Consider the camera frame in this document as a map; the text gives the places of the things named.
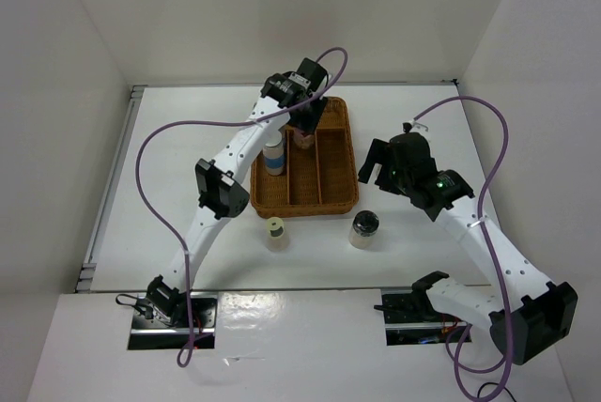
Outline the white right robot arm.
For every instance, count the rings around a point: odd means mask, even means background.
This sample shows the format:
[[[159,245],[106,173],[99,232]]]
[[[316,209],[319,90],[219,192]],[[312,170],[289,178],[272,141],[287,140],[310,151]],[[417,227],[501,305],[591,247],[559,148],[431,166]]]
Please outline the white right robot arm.
[[[515,247],[478,207],[474,191],[454,170],[439,170],[428,141],[417,132],[372,141],[358,180],[402,195],[464,250],[494,292],[464,286],[433,271],[411,287],[411,309],[422,320],[439,313],[489,332],[497,350],[522,365],[569,334],[578,295],[555,284]]]

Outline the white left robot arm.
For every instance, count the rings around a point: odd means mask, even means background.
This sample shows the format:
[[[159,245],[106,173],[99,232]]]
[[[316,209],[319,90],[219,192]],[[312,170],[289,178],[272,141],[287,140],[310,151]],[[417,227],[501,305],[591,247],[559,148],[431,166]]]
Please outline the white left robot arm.
[[[178,251],[165,275],[147,287],[146,299],[153,315],[173,327],[192,313],[193,278],[217,236],[227,223],[247,207],[250,194],[242,186],[250,167],[269,139],[284,126],[313,132],[325,110],[324,94],[331,78],[320,60],[305,58],[296,70],[271,75],[263,84],[249,117],[242,122],[176,121],[159,127],[140,146],[135,160],[135,183],[146,208],[177,239]],[[194,166],[198,191],[197,209],[186,234],[181,234],[152,207],[141,182],[141,163],[149,142],[159,133],[178,126],[203,125],[235,128],[237,132],[211,159]]]

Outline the pink lid spice bottle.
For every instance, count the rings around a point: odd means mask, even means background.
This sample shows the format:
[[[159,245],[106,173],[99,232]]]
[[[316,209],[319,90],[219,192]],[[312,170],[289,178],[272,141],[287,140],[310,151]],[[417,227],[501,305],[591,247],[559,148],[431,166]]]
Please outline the pink lid spice bottle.
[[[315,144],[315,136],[301,129],[293,129],[293,142],[300,149],[310,149]]]

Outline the yellow lid spice bottle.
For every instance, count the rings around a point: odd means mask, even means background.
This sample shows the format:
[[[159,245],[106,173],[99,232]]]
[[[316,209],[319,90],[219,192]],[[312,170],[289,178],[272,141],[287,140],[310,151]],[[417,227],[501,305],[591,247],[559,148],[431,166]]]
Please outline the yellow lid spice bottle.
[[[271,217],[266,221],[266,245],[273,252],[285,250],[289,245],[289,237],[285,222],[279,217]]]

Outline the silver lid blue label jar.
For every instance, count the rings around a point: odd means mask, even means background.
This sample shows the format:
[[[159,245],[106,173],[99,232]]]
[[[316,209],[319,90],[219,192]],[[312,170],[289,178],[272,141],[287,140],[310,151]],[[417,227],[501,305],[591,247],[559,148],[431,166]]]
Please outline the silver lid blue label jar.
[[[276,131],[267,143],[269,148],[285,148],[286,147],[286,133],[285,131]]]

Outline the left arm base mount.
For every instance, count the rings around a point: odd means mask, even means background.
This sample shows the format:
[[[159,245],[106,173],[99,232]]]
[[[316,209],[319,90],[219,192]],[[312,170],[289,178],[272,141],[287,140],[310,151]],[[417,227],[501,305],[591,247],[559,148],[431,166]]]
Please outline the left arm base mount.
[[[141,294],[117,294],[116,304],[133,311],[128,350],[175,350],[186,345],[189,339],[186,302],[183,303],[183,312],[177,314],[175,320],[169,320],[156,309],[151,309],[149,301]],[[192,313],[195,336],[193,348],[214,349],[218,295],[193,292]]]

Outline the black lid spice jar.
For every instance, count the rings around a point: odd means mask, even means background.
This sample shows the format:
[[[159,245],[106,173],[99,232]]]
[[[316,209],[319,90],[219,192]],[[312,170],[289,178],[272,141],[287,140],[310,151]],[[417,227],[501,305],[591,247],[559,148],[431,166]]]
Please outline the black lid spice jar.
[[[371,210],[359,211],[350,227],[349,243],[358,249],[366,249],[372,243],[379,229],[379,218]]]

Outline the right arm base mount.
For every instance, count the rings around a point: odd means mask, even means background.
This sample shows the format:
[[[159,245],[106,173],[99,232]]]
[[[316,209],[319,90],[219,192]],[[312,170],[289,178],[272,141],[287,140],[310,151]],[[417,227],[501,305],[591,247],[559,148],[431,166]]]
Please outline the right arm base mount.
[[[409,289],[382,290],[374,309],[383,316],[389,347],[456,343],[467,326],[458,317],[427,308]]]

